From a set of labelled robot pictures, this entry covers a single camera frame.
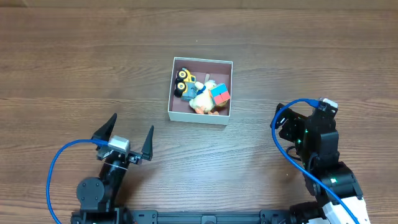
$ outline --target yellow toy vehicle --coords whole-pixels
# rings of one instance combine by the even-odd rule
[[[197,95],[197,88],[195,87],[196,81],[197,78],[193,76],[188,69],[182,68],[181,71],[177,73],[174,95],[186,101],[194,99]]]

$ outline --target plush toy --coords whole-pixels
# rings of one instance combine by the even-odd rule
[[[214,114],[218,115],[218,112],[212,113],[212,109],[215,107],[214,101],[210,96],[209,90],[217,86],[214,80],[209,80],[202,84],[201,82],[195,82],[195,87],[198,89],[197,96],[189,101],[189,105],[198,114]]]

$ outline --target toy wheel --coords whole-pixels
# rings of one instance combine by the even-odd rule
[[[179,71],[177,74],[177,81],[182,82],[187,77],[188,77],[188,74],[186,71]]]
[[[177,83],[177,86],[175,87],[174,90],[174,95],[176,97],[181,97],[182,93],[185,91],[185,89],[187,88],[187,85],[183,82]]]

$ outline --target wooden table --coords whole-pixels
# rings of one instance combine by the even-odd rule
[[[1,8],[0,223],[53,223],[45,199],[53,156],[114,112],[113,133],[136,151],[155,126],[152,162],[124,178],[118,201],[129,208],[258,211],[313,201],[269,124],[279,102],[319,96],[339,103],[341,160],[372,223],[396,223],[397,24],[395,11]],[[174,57],[234,62],[229,125],[169,121]],[[79,209],[77,184],[101,166],[92,145],[60,156],[51,198],[63,223]]]

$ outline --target blue cable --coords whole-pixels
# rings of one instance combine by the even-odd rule
[[[278,117],[283,113],[284,110],[286,110],[288,107],[298,103],[298,102],[306,102],[308,103],[310,106],[314,107],[314,108],[318,108],[319,105],[319,101],[318,100],[310,100],[310,99],[298,99],[298,100],[294,100],[290,103],[288,103],[286,106],[284,106],[282,109],[280,109],[274,116],[274,119],[272,120],[272,139],[274,140],[276,147],[279,149],[280,153],[282,153],[282,155],[284,155],[284,157],[294,166],[296,167],[296,169],[298,169],[299,171],[301,171],[303,174],[305,174],[307,177],[309,177],[310,179],[312,179],[314,182],[316,182],[317,184],[319,184],[322,188],[324,188],[330,195],[332,195],[337,201],[338,203],[340,203],[341,206],[343,206],[343,208],[347,211],[348,215],[350,215],[350,217],[353,219],[353,221],[355,222],[355,224],[360,224],[358,219],[355,217],[355,215],[352,213],[352,211],[347,207],[346,204],[344,204],[344,202],[332,191],[328,188],[328,186],[326,186],[324,183],[322,183],[320,180],[318,180],[316,177],[314,177],[312,174],[310,174],[309,172],[307,172],[305,169],[303,169],[302,167],[300,167],[296,162],[294,162],[293,159],[291,159],[289,157],[289,155],[284,151],[284,149],[282,148],[282,146],[279,144],[276,135],[275,135],[275,124],[276,121],[278,119]]]
[[[51,183],[52,171],[54,170],[55,161],[57,161],[57,159],[60,156],[61,152],[64,151],[67,147],[70,147],[70,146],[72,146],[74,144],[78,144],[78,143],[84,143],[84,142],[90,142],[90,143],[96,144],[97,146],[106,146],[106,145],[108,145],[107,141],[102,141],[102,140],[95,140],[95,139],[74,140],[74,141],[64,145],[60,150],[58,150],[58,152],[54,156],[54,159],[52,160],[51,165],[50,165],[49,175],[47,177],[47,185],[45,187],[45,197],[47,199],[47,206],[49,208],[51,216],[52,216],[52,218],[54,219],[54,221],[57,224],[61,224],[61,222],[57,218],[57,216],[55,215],[54,210],[52,209],[52,206],[51,206],[51,201],[50,201],[50,183]]]

